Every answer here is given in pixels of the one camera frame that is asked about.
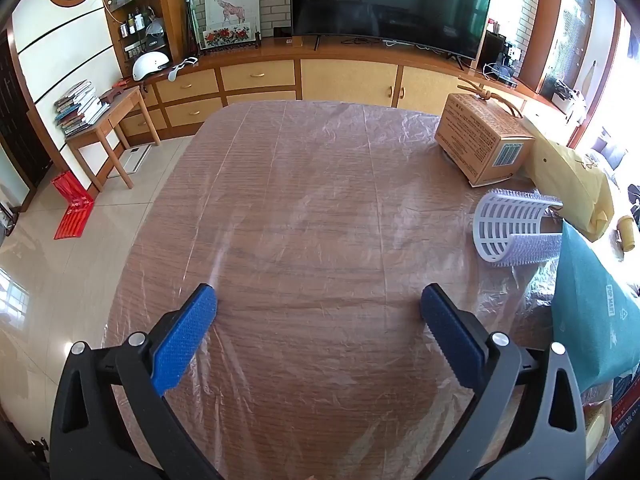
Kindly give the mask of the white slotted plastic basket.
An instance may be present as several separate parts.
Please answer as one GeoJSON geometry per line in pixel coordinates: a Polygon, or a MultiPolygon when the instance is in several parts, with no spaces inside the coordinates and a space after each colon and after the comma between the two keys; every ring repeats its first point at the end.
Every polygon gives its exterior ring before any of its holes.
{"type": "Polygon", "coordinates": [[[558,258],[562,231],[544,232],[542,219],[563,203],[554,196],[494,188],[473,218],[475,249],[492,266],[524,266],[558,258]]]}

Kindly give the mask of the teal plastic bag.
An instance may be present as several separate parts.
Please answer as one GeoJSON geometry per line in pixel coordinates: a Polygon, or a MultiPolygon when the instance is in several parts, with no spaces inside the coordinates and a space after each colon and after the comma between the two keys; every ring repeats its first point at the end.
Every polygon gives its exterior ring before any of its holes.
{"type": "Polygon", "coordinates": [[[567,222],[551,313],[553,339],[568,352],[581,392],[639,364],[639,301],[620,287],[588,240],[567,222]]]}

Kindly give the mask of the yellow paper bag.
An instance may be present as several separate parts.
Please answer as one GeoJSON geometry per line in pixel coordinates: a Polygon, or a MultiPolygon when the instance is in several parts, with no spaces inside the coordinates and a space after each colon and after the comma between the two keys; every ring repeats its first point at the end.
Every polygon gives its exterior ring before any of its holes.
{"type": "Polygon", "coordinates": [[[556,197],[563,204],[559,215],[595,242],[614,218],[608,177],[572,148],[548,139],[530,119],[522,124],[535,139],[524,162],[529,179],[541,194],[556,197]]]}

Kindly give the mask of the yellow paper cup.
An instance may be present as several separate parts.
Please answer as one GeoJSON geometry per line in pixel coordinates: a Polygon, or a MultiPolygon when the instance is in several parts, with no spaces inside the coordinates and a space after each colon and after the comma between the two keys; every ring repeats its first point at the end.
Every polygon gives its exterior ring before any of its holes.
{"type": "Polygon", "coordinates": [[[634,218],[632,218],[629,214],[625,214],[623,217],[620,217],[620,220],[617,222],[617,232],[620,236],[620,247],[623,252],[630,252],[636,246],[634,242],[634,218]]]}

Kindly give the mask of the brown cardboard box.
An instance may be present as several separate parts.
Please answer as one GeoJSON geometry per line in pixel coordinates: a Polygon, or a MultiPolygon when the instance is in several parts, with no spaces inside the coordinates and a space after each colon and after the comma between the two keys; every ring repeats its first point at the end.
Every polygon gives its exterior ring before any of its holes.
{"type": "Polygon", "coordinates": [[[466,78],[447,96],[435,139],[473,188],[511,179],[535,143],[514,104],[466,78]]]}

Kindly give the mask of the red plastic stool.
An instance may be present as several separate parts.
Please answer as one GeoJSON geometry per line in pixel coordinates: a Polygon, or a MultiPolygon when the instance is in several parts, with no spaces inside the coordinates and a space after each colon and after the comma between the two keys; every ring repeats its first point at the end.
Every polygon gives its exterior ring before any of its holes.
{"type": "Polygon", "coordinates": [[[52,184],[67,203],[54,238],[64,240],[81,237],[93,210],[93,198],[71,171],[55,177],[52,184]]]}

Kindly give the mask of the white floor scale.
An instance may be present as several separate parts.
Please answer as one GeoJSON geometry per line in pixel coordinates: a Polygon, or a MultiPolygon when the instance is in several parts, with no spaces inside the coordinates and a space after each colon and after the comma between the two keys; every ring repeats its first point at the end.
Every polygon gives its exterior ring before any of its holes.
{"type": "Polygon", "coordinates": [[[150,144],[142,144],[123,151],[119,157],[122,169],[127,174],[135,174],[143,164],[145,157],[148,156],[150,149],[150,144]]]}

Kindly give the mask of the small wooden side table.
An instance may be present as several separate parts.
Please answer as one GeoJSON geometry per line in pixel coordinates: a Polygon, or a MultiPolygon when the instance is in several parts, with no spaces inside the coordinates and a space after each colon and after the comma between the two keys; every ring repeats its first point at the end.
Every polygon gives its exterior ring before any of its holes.
{"type": "Polygon", "coordinates": [[[88,162],[85,160],[85,157],[81,155],[80,149],[84,146],[99,142],[107,154],[107,159],[119,173],[120,177],[127,185],[127,188],[133,188],[134,182],[132,182],[129,174],[126,173],[124,166],[122,166],[122,163],[119,161],[119,157],[115,153],[114,148],[112,148],[110,142],[107,141],[107,136],[111,131],[114,131],[120,144],[128,150],[128,148],[130,148],[128,138],[122,131],[122,128],[120,128],[119,124],[136,107],[140,108],[141,115],[148,126],[154,143],[157,146],[160,146],[160,136],[158,135],[150,112],[145,105],[141,90],[138,86],[127,89],[116,96],[114,101],[108,106],[108,109],[104,110],[104,112],[96,118],[93,125],[84,131],[72,134],[66,141],[66,145],[74,154],[79,166],[81,166],[84,173],[99,192],[103,191],[102,181],[91,170],[88,162]]]}

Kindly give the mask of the stack of books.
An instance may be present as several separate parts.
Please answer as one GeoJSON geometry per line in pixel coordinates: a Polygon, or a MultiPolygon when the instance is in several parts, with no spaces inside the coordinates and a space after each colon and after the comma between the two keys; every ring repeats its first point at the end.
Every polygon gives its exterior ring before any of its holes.
{"type": "Polygon", "coordinates": [[[93,127],[111,107],[96,94],[96,87],[88,79],[69,88],[53,106],[54,123],[66,138],[93,127]]]}

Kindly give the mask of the black coffee machine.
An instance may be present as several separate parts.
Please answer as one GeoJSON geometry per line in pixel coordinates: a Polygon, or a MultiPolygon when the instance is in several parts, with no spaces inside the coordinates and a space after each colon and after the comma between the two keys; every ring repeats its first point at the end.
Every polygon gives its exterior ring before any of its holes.
{"type": "Polygon", "coordinates": [[[505,36],[486,32],[477,67],[485,77],[514,88],[516,86],[515,64],[521,56],[522,50],[506,40],[505,36]]]}

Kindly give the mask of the long wooden cabinet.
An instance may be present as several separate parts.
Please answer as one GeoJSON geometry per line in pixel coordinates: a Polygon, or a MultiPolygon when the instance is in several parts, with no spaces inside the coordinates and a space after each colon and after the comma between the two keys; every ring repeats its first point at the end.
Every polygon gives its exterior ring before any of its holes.
{"type": "Polygon", "coordinates": [[[142,82],[144,103],[122,118],[119,131],[132,143],[190,136],[216,110],[268,100],[359,103],[440,115],[465,81],[503,96],[552,139],[572,142],[576,122],[525,84],[500,84],[427,50],[341,38],[269,40],[259,48],[204,55],[174,80],[158,73],[142,82]]]}

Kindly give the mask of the large flat television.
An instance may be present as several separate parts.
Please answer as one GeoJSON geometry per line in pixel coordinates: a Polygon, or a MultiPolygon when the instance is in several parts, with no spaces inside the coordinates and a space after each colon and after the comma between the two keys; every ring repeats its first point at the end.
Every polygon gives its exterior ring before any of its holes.
{"type": "Polygon", "coordinates": [[[354,36],[414,44],[472,60],[490,0],[291,0],[297,36],[354,36]]]}

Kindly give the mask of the giraffe picture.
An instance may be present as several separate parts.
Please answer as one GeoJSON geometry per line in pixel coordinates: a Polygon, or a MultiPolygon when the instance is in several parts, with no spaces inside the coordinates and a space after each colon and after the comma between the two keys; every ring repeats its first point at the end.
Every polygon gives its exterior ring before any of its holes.
{"type": "Polygon", "coordinates": [[[204,49],[251,44],[262,39],[259,0],[204,0],[204,49]]]}

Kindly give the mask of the wooden glass display shelf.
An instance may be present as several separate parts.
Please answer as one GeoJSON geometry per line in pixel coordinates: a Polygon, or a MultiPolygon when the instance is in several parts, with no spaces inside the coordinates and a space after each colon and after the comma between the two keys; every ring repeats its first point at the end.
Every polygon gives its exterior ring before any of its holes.
{"type": "Polygon", "coordinates": [[[163,38],[156,45],[171,61],[186,54],[186,0],[103,0],[122,76],[129,77],[134,60],[149,47],[145,29],[158,18],[163,22],[163,38]]]}

